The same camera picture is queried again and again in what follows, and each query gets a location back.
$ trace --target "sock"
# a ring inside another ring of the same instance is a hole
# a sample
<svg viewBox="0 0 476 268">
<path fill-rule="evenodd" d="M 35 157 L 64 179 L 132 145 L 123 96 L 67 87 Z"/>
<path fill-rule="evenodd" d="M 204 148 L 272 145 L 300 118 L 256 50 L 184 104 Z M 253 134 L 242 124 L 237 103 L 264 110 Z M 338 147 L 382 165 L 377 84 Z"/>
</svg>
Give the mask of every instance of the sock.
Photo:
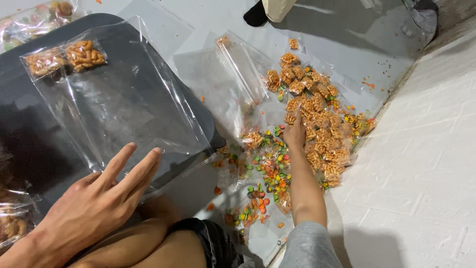
<svg viewBox="0 0 476 268">
<path fill-rule="evenodd" d="M 265 7 L 263 6 L 263 1 L 259 0 L 256 5 L 248 10 L 248 12 L 243 15 L 243 19 L 249 26 L 259 27 L 265 24 L 268 21 L 266 16 Z"/>
</svg>

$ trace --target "black shorts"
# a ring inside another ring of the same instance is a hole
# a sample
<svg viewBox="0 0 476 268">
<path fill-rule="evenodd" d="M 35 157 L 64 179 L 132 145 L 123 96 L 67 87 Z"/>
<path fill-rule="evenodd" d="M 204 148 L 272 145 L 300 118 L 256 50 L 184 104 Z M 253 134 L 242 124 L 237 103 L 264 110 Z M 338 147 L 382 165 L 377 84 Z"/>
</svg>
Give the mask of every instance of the black shorts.
<svg viewBox="0 0 476 268">
<path fill-rule="evenodd" d="M 187 218 L 170 226 L 167 235 L 180 230 L 191 230 L 197 234 L 205 252 L 207 268 L 238 268 L 243 263 L 243 255 L 236 251 L 230 236 L 218 224 Z"/>
</svg>

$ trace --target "forearm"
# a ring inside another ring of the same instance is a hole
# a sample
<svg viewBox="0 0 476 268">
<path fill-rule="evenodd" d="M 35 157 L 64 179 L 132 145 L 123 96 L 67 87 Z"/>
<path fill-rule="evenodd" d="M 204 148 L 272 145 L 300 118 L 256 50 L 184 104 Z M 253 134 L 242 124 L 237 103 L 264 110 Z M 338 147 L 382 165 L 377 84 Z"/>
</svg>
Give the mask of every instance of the forearm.
<svg viewBox="0 0 476 268">
<path fill-rule="evenodd" d="M 327 211 L 319 183 L 312 174 L 304 148 L 289 148 L 292 172 L 291 202 L 294 226 L 314 221 L 327 228 Z"/>
<path fill-rule="evenodd" d="M 71 257 L 66 247 L 57 247 L 46 233 L 28 234 L 0 256 L 2 268 L 59 268 Z"/>
</svg>

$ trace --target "person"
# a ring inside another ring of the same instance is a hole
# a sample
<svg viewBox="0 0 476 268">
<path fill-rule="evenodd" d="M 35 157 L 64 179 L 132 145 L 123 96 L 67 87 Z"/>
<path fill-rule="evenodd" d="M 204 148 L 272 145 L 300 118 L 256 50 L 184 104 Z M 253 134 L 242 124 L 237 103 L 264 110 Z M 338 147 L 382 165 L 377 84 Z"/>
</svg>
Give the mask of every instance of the person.
<svg viewBox="0 0 476 268">
<path fill-rule="evenodd" d="M 268 20 L 281 22 L 295 3 L 296 0 L 259 0 L 243 15 L 243 19 L 253 27 L 259 27 Z"/>
<path fill-rule="evenodd" d="M 292 215 L 282 268 L 342 267 L 327 231 L 327 212 L 319 184 L 307 163 L 301 117 L 287 126 L 293 173 Z M 2 268 L 56 268 L 81 250 L 72 268 L 237 268 L 249 265 L 217 224 L 196 218 L 180 219 L 164 196 L 137 207 L 157 171 L 161 152 L 154 148 L 128 175 L 116 177 L 135 151 L 130 143 L 109 162 L 103 173 L 74 183 L 28 235 L 0 257 Z M 137 209 L 142 223 L 114 233 Z"/>
</svg>

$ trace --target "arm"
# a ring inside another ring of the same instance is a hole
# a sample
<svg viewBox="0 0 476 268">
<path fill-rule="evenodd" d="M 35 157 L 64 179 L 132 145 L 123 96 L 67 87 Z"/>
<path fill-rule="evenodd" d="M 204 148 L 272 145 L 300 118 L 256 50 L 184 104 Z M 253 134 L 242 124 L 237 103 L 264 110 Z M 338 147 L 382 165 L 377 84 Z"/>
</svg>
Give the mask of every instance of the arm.
<svg viewBox="0 0 476 268">
<path fill-rule="evenodd" d="M 327 228 L 324 196 L 304 152 L 305 135 L 306 130 L 301 116 L 296 118 L 292 127 L 287 126 L 284 132 L 284 140 L 288 145 L 291 160 L 291 202 L 294 226 L 303 221 L 314 221 Z"/>
<path fill-rule="evenodd" d="M 157 172 L 161 157 L 160 149 L 154 148 L 117 183 L 117 175 L 136 148 L 134 143 L 126 145 L 103 173 L 74 183 L 31 233 L 0 256 L 1 267 L 62 267 L 76 253 L 124 224 Z"/>
</svg>

